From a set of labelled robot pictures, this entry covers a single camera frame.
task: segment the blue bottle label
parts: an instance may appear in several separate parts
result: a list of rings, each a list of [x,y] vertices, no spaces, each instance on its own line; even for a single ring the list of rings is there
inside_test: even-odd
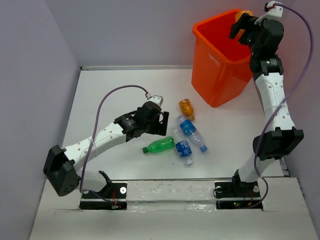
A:
[[[190,136],[197,130],[189,119],[183,121],[183,123],[180,124],[180,127],[182,129],[182,132],[187,136]]]
[[[175,145],[176,150],[178,151],[178,154],[180,158],[188,157],[192,154],[191,148],[187,141],[180,141]]]

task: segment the blue bottle cap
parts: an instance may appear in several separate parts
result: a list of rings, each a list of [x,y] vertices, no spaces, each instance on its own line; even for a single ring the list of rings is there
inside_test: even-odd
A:
[[[201,152],[205,152],[205,151],[207,151],[208,150],[208,148],[207,148],[207,146],[206,145],[204,145],[204,146],[202,146],[202,147],[200,147],[200,150],[201,150]]]

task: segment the wall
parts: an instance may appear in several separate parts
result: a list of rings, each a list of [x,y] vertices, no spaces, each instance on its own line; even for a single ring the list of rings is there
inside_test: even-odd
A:
[[[310,67],[296,92],[289,99],[290,114],[298,129],[303,129],[304,140],[286,157],[290,173],[300,179],[302,191],[313,224],[320,237],[320,29],[317,8],[319,1],[297,1],[293,8],[302,13],[312,27],[314,53]],[[307,61],[310,38],[305,24],[290,13],[284,22],[284,39],[279,49],[284,64],[284,87],[288,91],[296,82]]]
[[[81,66],[192,65],[192,26],[260,0],[46,0]],[[283,0],[292,6],[295,0]]]
[[[0,238],[26,240],[80,70],[44,0],[2,1],[0,32]]]

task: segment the orange bin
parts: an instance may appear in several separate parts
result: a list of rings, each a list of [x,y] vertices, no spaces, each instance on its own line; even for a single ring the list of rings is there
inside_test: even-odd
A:
[[[192,29],[196,43],[191,83],[214,108],[239,96],[253,75],[249,47],[238,43],[238,39],[229,39],[231,25],[240,11],[224,12]]]

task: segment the purple cable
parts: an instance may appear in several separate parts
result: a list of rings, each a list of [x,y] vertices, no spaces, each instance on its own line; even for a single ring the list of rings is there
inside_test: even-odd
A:
[[[99,107],[98,107],[98,110],[96,112],[96,117],[95,117],[95,123],[94,123],[94,128],[93,128],[93,133],[92,133],[92,139],[91,139],[91,142],[90,142],[90,145],[89,145],[89,148],[88,148],[88,151],[85,155],[85,159],[84,159],[84,162],[83,162],[83,167],[82,167],[82,173],[81,173],[81,180],[80,180],[80,193],[82,193],[83,191],[87,191],[87,190],[84,190],[83,189],[83,183],[84,183],[84,179],[85,179],[85,171],[86,171],[86,166],[87,166],[87,163],[88,163],[88,159],[89,159],[89,155],[91,153],[91,150],[92,150],[92,147],[94,146],[94,141],[95,141],[95,138],[96,138],[96,134],[97,134],[97,129],[98,129],[98,121],[99,121],[99,115],[100,115],[100,110],[101,110],[101,107],[102,105],[104,104],[105,100],[107,99],[107,97],[109,97],[112,93],[114,93],[115,91],[117,90],[120,90],[120,89],[125,89],[125,88],[139,88],[139,89],[142,89],[143,91],[145,91],[145,95],[147,96],[148,94],[148,91],[142,87],[142,86],[139,86],[139,85],[124,85],[124,86],[119,86],[113,90],[111,90],[110,92],[108,92],[104,98],[101,100],[100,104],[99,104]]]
[[[311,58],[312,58],[312,55],[314,53],[314,35],[313,35],[313,32],[312,32],[312,29],[311,29],[311,26],[309,24],[309,22],[307,21],[307,19],[302,16],[299,12],[297,12],[296,10],[292,9],[291,7],[289,6],[286,6],[286,5],[283,5],[283,4],[279,4],[279,3],[275,3],[273,6],[279,6],[279,7],[282,7],[284,9],[288,9],[290,10],[291,12],[295,13],[296,15],[298,15],[305,23],[306,27],[308,28],[308,31],[309,31],[309,35],[310,35],[310,50],[309,50],[309,57],[308,57],[308,60],[306,61],[306,64],[304,66],[304,69],[301,73],[301,75],[299,76],[298,80],[295,82],[295,84],[293,85],[293,87],[291,88],[291,90],[289,91],[289,93],[287,94],[287,96],[282,100],[282,102],[280,103],[280,105],[276,108],[276,110],[274,111],[274,113],[271,115],[270,119],[268,120],[268,122],[266,123],[264,129],[262,130],[262,133],[261,133],[261,137],[259,138],[259,141],[258,141],[258,144],[257,144],[257,147],[256,147],[256,151],[255,151],[255,154],[254,154],[254,169],[256,171],[256,174],[261,177],[261,179],[265,182],[265,194],[263,195],[263,197],[261,198],[261,200],[249,207],[246,207],[248,209],[251,209],[251,208],[254,208],[256,206],[258,206],[260,203],[263,202],[263,200],[266,198],[268,192],[269,192],[269,185],[266,181],[266,179],[261,176],[258,168],[257,168],[257,157],[258,157],[258,154],[261,150],[261,147],[262,147],[262,142],[264,140],[264,137],[265,137],[265,133],[267,131],[267,128],[269,127],[270,123],[272,122],[272,120],[275,118],[275,116],[277,115],[277,113],[279,112],[280,108],[282,107],[282,104],[284,104],[288,98],[290,98],[290,96],[294,93],[294,91],[297,89],[298,85],[300,84],[302,78],[305,76],[306,72],[307,72],[307,69],[310,65],[310,61],[311,61]]]

